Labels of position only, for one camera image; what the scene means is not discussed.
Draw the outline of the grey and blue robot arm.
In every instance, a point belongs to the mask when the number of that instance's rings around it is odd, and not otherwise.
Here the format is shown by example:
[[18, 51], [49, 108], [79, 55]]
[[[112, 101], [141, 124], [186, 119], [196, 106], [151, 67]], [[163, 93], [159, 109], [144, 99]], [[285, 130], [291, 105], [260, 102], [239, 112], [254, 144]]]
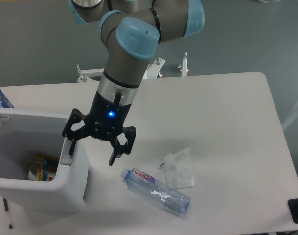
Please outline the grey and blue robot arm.
[[136, 129], [123, 124], [157, 45], [199, 33], [204, 8], [199, 0], [152, 0], [143, 10], [135, 0], [71, 0], [69, 6], [78, 23], [99, 22], [109, 57], [90, 111], [73, 109], [62, 135], [71, 142], [69, 155], [88, 136], [110, 142], [113, 164], [132, 150]]

